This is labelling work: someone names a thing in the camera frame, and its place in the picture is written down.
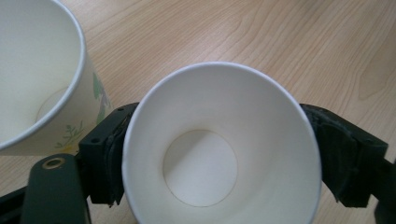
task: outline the paper cup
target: paper cup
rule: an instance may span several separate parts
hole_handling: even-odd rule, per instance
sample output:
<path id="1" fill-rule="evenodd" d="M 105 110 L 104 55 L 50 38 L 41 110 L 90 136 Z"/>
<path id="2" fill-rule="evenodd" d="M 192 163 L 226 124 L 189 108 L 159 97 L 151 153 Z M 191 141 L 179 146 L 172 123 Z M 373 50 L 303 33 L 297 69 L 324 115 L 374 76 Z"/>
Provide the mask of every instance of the paper cup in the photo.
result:
<path id="1" fill-rule="evenodd" d="M 160 81 L 129 124 L 122 176 L 141 224 L 309 223 L 321 185 L 304 111 L 235 63 L 199 63 Z"/>
<path id="2" fill-rule="evenodd" d="M 76 153 L 111 104 L 76 18 L 50 0 L 0 1 L 0 154 Z"/>

